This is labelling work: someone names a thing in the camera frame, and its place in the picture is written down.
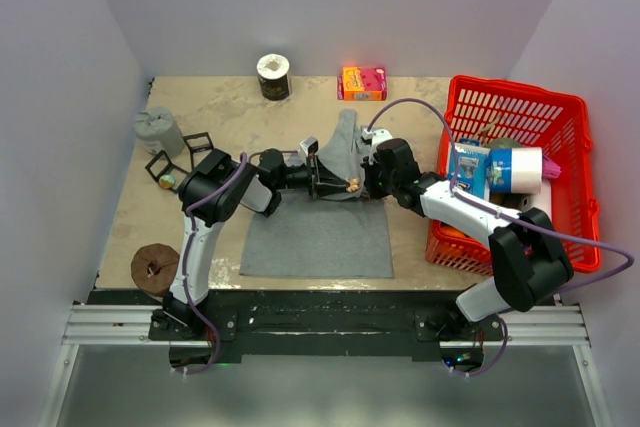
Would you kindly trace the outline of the orange maple leaf brooch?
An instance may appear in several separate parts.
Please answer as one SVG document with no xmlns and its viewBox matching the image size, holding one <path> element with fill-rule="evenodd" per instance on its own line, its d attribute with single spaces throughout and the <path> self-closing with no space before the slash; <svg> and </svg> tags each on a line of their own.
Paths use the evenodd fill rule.
<svg viewBox="0 0 640 427">
<path fill-rule="evenodd" d="M 346 191 L 348 193 L 355 193 L 361 189 L 361 183 L 359 178 L 351 178 L 348 180 L 348 186 Z"/>
</svg>

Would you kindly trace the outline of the grey sleeveless shirt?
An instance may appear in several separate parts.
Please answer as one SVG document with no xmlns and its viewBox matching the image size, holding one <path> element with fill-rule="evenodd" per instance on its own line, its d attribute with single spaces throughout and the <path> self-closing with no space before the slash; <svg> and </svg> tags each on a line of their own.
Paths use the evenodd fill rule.
<svg viewBox="0 0 640 427">
<path fill-rule="evenodd" d="M 393 276 L 391 242 L 382 200 L 360 190 L 311 198 L 304 189 L 282 194 L 269 218 L 253 217 L 240 274 L 282 278 Z"/>
</svg>

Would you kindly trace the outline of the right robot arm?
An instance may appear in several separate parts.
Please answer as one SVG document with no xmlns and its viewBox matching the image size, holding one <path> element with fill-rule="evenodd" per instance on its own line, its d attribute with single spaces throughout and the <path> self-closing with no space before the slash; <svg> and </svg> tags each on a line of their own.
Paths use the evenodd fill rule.
<svg viewBox="0 0 640 427">
<path fill-rule="evenodd" d="M 393 197 L 421 217 L 456 228 L 489 249 L 493 276 L 457 296 L 445 316 L 448 333 L 469 339 L 481 320 L 506 310 L 527 312 L 574 276 L 573 266 L 547 214 L 501 209 L 423 172 L 407 141 L 367 132 L 364 186 L 373 199 Z"/>
</svg>

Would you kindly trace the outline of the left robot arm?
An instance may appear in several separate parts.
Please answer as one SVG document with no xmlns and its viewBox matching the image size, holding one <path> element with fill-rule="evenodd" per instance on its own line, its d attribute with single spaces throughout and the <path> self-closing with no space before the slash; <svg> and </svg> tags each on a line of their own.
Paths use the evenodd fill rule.
<svg viewBox="0 0 640 427">
<path fill-rule="evenodd" d="M 213 149 L 178 188 L 184 213 L 184 239 L 176 276 L 162 301 L 162 312 L 185 339 L 200 337 L 211 325 L 204 312 L 208 276 L 223 224 L 242 205 L 265 217 L 281 203 L 281 192 L 304 189 L 313 199 L 359 191 L 358 175 L 332 173 L 312 147 L 298 165 L 285 161 L 285 151 L 267 149 L 254 165 L 243 154 L 238 161 Z"/>
</svg>

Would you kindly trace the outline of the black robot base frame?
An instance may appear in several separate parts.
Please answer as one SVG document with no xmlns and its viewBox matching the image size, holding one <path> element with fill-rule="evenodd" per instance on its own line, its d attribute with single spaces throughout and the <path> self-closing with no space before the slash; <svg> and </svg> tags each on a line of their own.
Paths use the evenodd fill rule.
<svg viewBox="0 0 640 427">
<path fill-rule="evenodd" d="M 504 338 L 491 315 L 478 324 L 450 313 L 454 291 L 212 290 L 195 310 L 165 300 L 149 337 L 170 343 L 173 366 L 210 356 L 238 363 L 248 355 L 395 356 L 438 362 L 445 343 L 470 365 Z"/>
</svg>

